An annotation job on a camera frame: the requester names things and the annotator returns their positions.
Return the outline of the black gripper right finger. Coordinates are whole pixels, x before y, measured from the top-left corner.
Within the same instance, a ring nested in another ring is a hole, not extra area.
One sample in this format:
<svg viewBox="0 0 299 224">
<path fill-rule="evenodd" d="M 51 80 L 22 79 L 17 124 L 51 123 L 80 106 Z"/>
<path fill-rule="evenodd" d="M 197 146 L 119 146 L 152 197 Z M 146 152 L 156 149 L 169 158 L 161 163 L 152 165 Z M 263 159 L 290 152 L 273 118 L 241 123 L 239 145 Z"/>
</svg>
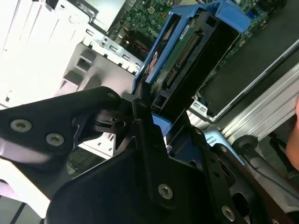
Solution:
<svg viewBox="0 0 299 224">
<path fill-rule="evenodd" d="M 245 224 L 240 209 L 249 210 L 252 224 L 291 224 L 291 218 L 266 192 L 250 171 L 222 144 L 210 147 L 201 130 L 191 125 L 183 112 L 184 134 L 192 142 L 192 151 L 198 153 L 191 162 L 204 175 L 200 198 L 207 196 L 200 209 L 208 224 Z"/>
</svg>

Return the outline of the person's left hand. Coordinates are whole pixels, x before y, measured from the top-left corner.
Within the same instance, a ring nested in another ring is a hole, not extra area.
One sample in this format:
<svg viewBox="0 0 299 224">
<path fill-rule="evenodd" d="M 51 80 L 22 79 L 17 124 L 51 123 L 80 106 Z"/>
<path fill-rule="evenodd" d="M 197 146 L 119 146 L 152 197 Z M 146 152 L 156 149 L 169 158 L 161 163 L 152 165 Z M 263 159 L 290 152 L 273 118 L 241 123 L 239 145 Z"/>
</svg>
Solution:
<svg viewBox="0 0 299 224">
<path fill-rule="evenodd" d="M 286 145 L 286 155 L 292 166 L 299 170 L 299 101 L 296 104 L 296 124 Z"/>
</svg>

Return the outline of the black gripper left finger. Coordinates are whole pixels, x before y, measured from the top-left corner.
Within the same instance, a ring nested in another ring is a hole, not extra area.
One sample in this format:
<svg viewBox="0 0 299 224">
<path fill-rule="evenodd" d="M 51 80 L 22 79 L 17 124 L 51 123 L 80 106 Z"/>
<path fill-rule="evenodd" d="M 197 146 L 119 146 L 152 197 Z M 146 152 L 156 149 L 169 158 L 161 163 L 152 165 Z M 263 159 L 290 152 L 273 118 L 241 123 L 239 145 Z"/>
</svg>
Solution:
<svg viewBox="0 0 299 224">
<path fill-rule="evenodd" d="M 48 208 L 68 182 L 67 159 L 81 143 L 113 133 L 117 154 L 136 151 L 149 199 L 175 209 L 174 178 L 163 134 L 151 114 L 151 94 L 132 99 L 101 86 L 8 108 L 0 112 L 0 178 L 34 209 Z"/>
</svg>

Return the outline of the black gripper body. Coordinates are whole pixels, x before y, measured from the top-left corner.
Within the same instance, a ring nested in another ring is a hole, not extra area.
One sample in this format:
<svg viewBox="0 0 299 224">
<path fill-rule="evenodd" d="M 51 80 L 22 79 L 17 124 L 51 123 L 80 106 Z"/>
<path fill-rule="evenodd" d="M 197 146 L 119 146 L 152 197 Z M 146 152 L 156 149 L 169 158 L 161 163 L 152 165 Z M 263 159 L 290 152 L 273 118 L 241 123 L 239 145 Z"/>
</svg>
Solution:
<svg viewBox="0 0 299 224">
<path fill-rule="evenodd" d="M 214 224 L 204 175 L 169 159 L 178 205 L 166 210 L 148 197 L 136 151 L 121 153 L 66 183 L 52 198 L 48 224 Z"/>
</svg>

